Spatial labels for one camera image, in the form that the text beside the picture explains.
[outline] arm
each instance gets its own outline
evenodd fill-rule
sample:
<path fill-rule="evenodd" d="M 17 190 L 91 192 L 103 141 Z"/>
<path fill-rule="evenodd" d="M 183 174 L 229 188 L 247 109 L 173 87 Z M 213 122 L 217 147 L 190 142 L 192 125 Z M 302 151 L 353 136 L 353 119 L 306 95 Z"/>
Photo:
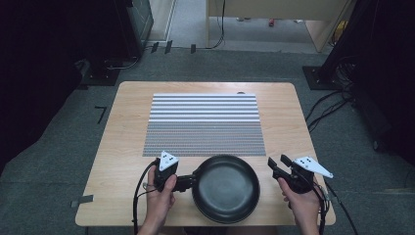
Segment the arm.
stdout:
<path fill-rule="evenodd" d="M 290 202 L 296 224 L 302 235 L 318 235 L 317 219 L 320 203 L 313 191 L 305 194 L 293 192 L 284 178 L 278 178 L 278 183 L 283 191 L 285 202 Z"/>
<path fill-rule="evenodd" d="M 148 174 L 148 191 L 154 188 L 156 167 L 153 165 Z M 175 202 L 173 193 L 171 192 L 176 184 L 177 176 L 171 175 L 167 181 L 165 181 L 164 189 L 160 193 L 155 190 L 147 194 L 147 213 L 144 219 L 143 225 L 138 231 L 137 235 L 156 235 L 165 223 L 167 213 Z"/>

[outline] person's left hand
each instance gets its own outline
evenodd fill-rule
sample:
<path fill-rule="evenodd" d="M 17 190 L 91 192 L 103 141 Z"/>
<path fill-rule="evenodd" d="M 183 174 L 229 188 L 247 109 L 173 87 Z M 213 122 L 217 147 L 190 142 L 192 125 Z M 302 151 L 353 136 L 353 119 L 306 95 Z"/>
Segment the person's left hand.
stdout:
<path fill-rule="evenodd" d="M 156 189 L 154 187 L 156 166 L 153 165 L 148 173 L 147 191 Z M 162 192 L 155 190 L 147 194 L 147 213 L 143 225 L 138 234 L 153 235 L 158 234 L 160 228 L 164 225 L 167 213 L 174 205 L 175 198 L 171 192 L 176 185 L 177 176 L 175 174 L 168 177 L 165 181 Z"/>

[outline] black tape mark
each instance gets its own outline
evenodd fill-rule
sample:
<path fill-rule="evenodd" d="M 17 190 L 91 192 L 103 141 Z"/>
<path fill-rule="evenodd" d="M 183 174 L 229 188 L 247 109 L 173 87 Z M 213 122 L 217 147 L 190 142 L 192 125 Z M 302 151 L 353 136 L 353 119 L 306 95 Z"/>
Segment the black tape mark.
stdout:
<path fill-rule="evenodd" d="M 190 48 L 190 54 L 194 54 L 196 52 L 196 44 L 192 44 L 192 47 Z"/>
<path fill-rule="evenodd" d="M 95 106 L 95 109 L 101 109 L 103 110 L 103 112 L 101 113 L 100 119 L 98 120 L 97 124 L 101 123 L 101 120 L 103 120 L 104 114 L 107 111 L 107 107 L 102 107 L 102 106 Z"/>
<path fill-rule="evenodd" d="M 170 52 L 170 50 L 171 50 L 171 44 L 173 43 L 173 41 L 172 40 L 169 40 L 168 42 L 167 42 L 167 45 L 165 46 L 165 51 L 164 51 L 164 53 L 165 54 L 167 54 L 167 53 L 169 53 Z"/>
<path fill-rule="evenodd" d="M 156 42 L 155 44 L 153 44 L 152 53 L 155 53 L 158 48 L 159 48 L 159 42 Z"/>

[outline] wrist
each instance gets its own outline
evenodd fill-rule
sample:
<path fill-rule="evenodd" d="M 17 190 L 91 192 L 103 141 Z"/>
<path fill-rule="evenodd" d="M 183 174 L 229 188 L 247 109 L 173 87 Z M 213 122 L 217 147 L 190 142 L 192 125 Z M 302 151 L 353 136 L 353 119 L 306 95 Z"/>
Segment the wrist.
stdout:
<path fill-rule="evenodd" d="M 146 218 L 138 230 L 138 235 L 156 235 L 159 233 L 161 225 L 154 219 Z"/>
<path fill-rule="evenodd" d="M 300 225 L 302 235 L 318 235 L 318 226 L 315 222 L 302 223 Z"/>

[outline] wooden table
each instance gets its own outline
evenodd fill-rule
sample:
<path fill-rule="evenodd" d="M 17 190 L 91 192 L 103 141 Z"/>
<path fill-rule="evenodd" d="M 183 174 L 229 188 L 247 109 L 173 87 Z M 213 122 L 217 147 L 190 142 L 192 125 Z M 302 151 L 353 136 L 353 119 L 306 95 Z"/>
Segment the wooden table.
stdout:
<path fill-rule="evenodd" d="M 206 1 L 206 45 L 209 47 L 209 18 L 222 17 L 225 0 Z M 355 0 L 226 0 L 224 17 L 305 20 L 315 48 L 321 52 L 339 22 L 349 15 L 347 11 L 351 11 L 354 2 Z"/>
<path fill-rule="evenodd" d="M 80 226 L 132 226 L 132 199 L 145 167 L 154 158 L 142 157 L 146 129 L 154 93 L 254 93 L 256 95 L 266 157 L 243 157 L 255 170 L 260 183 L 260 198 L 254 212 L 245 220 L 232 224 L 293 225 L 293 214 L 283 201 L 281 190 L 268 157 L 280 164 L 281 154 L 291 159 L 311 156 L 317 160 L 300 102 L 291 83 L 228 82 L 123 82 L 118 89 L 84 196 L 94 195 L 94 202 L 79 206 L 76 223 Z M 190 174 L 206 158 L 183 157 L 178 175 Z M 321 175 L 316 175 L 324 185 Z M 175 193 L 176 203 L 169 212 L 166 226 L 219 226 L 195 206 L 192 191 Z M 146 212 L 145 197 L 138 206 L 139 224 Z M 336 220 L 333 209 L 327 224 Z"/>

